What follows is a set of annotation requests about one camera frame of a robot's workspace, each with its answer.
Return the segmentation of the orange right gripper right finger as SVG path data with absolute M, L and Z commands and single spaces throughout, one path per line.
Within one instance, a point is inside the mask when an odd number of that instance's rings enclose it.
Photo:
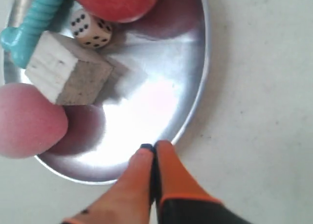
M 160 224 L 246 224 L 217 198 L 208 194 L 186 170 L 174 146 L 158 141 L 156 149 L 156 208 Z

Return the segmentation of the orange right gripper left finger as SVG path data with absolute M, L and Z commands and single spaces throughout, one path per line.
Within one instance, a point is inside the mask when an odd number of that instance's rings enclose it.
M 99 199 L 64 224 L 147 224 L 153 202 L 151 170 L 154 148 L 143 144 L 118 181 Z

